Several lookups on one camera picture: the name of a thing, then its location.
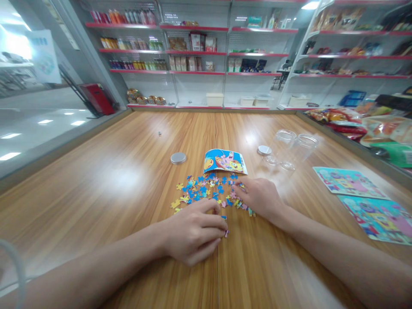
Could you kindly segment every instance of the blue basket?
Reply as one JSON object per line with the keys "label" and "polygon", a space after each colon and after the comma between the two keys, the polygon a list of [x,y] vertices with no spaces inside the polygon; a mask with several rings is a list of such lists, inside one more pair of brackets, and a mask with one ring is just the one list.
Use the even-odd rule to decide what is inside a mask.
{"label": "blue basket", "polygon": [[349,94],[345,95],[339,102],[340,106],[357,107],[364,100],[366,92],[349,90]]}

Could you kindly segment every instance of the ceiling light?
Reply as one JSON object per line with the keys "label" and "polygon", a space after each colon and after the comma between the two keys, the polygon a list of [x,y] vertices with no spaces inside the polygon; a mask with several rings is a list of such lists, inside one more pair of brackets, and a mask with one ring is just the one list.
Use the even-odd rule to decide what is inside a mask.
{"label": "ceiling light", "polygon": [[40,121],[40,122],[38,122],[38,124],[46,124],[46,123],[49,123],[49,122],[52,122],[53,120],[42,120],[42,121]]}
{"label": "ceiling light", "polygon": [[4,156],[0,157],[0,161],[6,161],[8,159],[11,159],[15,157],[16,155],[21,154],[21,152],[10,152],[8,154],[5,154]]}
{"label": "ceiling light", "polygon": [[86,121],[75,121],[73,122],[71,125],[81,125],[83,123],[85,123]]}
{"label": "ceiling light", "polygon": [[302,9],[317,9],[320,1],[312,1],[302,6]]}
{"label": "ceiling light", "polygon": [[9,138],[16,137],[16,136],[18,136],[18,135],[20,135],[20,134],[21,134],[21,133],[9,133],[9,134],[1,137],[1,138],[2,138],[2,139],[9,139]]}

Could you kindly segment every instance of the white storage box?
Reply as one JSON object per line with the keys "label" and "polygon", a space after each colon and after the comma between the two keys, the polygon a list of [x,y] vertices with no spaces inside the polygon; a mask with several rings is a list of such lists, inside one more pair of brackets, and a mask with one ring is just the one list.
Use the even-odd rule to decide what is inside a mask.
{"label": "white storage box", "polygon": [[207,106],[223,106],[223,94],[206,93]]}
{"label": "white storage box", "polygon": [[242,106],[252,106],[254,101],[254,97],[241,97],[240,98],[240,105]]}
{"label": "white storage box", "polygon": [[253,105],[255,106],[267,106],[267,103],[272,97],[269,94],[260,94],[254,97]]}
{"label": "white storage box", "polygon": [[290,107],[306,107],[306,103],[308,103],[309,101],[310,99],[306,97],[291,96],[291,99],[289,100],[289,106]]}

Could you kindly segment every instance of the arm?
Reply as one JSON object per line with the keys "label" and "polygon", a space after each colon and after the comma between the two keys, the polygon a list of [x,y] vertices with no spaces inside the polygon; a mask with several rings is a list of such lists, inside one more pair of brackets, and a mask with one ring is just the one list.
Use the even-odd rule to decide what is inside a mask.
{"label": "arm", "polygon": [[[238,187],[240,183],[245,192]],[[412,307],[409,265],[288,207],[267,179],[241,178],[233,189],[256,213],[290,234],[368,308]]]}
{"label": "arm", "polygon": [[[211,255],[227,224],[215,200],[201,200],[172,217],[57,267],[27,284],[24,308],[97,308],[150,261],[170,255],[195,265]],[[0,308],[14,308],[13,291]]]}

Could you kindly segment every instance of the jar lid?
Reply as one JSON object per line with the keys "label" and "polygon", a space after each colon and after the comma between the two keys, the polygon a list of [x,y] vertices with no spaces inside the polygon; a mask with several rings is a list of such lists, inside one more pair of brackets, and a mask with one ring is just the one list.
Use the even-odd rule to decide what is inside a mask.
{"label": "jar lid", "polygon": [[268,156],[272,153],[272,149],[270,149],[268,146],[260,145],[257,148],[257,153],[260,154],[261,156]]}
{"label": "jar lid", "polygon": [[170,157],[170,161],[172,161],[173,164],[182,164],[186,161],[186,155],[183,152],[174,153]]}

